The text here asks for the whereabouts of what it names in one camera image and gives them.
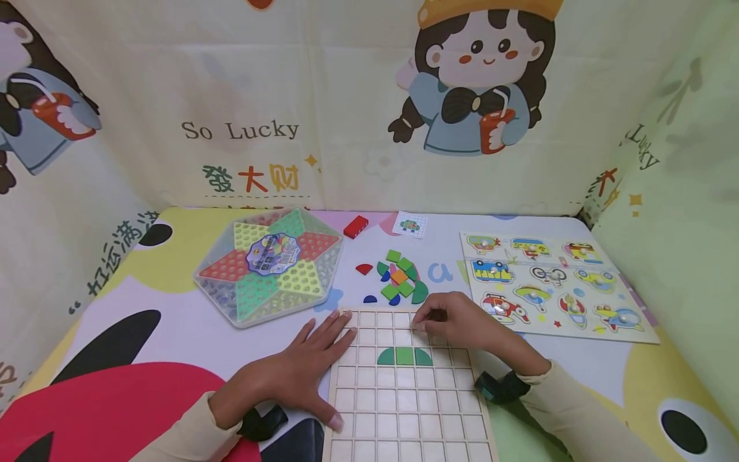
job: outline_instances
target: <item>wrist band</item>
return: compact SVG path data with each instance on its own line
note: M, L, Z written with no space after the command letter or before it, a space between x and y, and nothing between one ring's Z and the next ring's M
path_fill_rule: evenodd
M272 438L287 423L287 414L275 405L264 417L252 408L242 420L241 429L236 432L249 441L259 443Z

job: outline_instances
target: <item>hexagonal chinese checkers board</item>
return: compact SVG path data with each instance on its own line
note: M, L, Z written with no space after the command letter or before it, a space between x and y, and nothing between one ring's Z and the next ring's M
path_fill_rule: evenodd
M333 365L329 394L344 429L326 428L323 462L497 461L469 351L411 331L406 311L353 313L358 335Z
M236 327L326 301L340 233L300 208L231 223L195 271L195 282Z

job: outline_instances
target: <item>black bow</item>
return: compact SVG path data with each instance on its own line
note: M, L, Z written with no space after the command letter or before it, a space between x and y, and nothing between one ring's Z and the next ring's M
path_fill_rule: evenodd
M508 97L511 96L511 90L506 86L497 86L482 95L461 86L449 90L441 104L441 120L447 123L459 123L473 112L487 115L500 111L505 101L495 90L505 93Z

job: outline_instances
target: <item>right hand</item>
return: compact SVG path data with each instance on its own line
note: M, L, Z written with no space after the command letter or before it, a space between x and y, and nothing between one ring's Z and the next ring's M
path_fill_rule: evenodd
M526 340L496 321L461 292L433 293L421 305L412 326L442 336L454 347L492 353L521 376L540 376L551 363Z
M442 336L455 347L487 350L496 337L516 335L464 293L433 293L413 318L414 329Z

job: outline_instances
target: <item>table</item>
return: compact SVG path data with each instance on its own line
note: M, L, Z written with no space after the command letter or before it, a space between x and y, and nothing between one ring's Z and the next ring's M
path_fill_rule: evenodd
M426 235L416 240L392 234L396 214L363 213L369 225L356 240L345 241L325 304L237 330L195 286L192 273L232 220L255 213L259 211L184 208L162 213L152 230L153 245L138 245L128 255L0 419L0 434L11 429L23 437L23 444L51 445L53 454L64 455L56 460L72 460L80 446L84 454L105 455L108 461L128 460L197 396L218 387L243 364L287 346L311 317L320 322L340 306L362 305L366 295L382 303L384 284L378 275L364 276L355 267L376 265L390 248L416 264L431 292L469 294L460 231L535 237L537 230L546 229L550 237L592 239L572 218L428 215ZM313 213L337 230L356 216ZM404 299L398 308L409 309L409 303ZM658 325L656 330L661 346L535 335L526 339L556 359L663 459L727 460L739 448L736 432L666 333ZM490 355L480 360L496 376L505 372ZM327 395L327 378L321 393ZM510 410L489 410L500 460L567 460ZM262 460L292 460L290 454L304 455L322 444L322 428L309 415L289 411L288 418L275 438L260 445ZM239 460L259 460L256 444L245 442L239 450Z

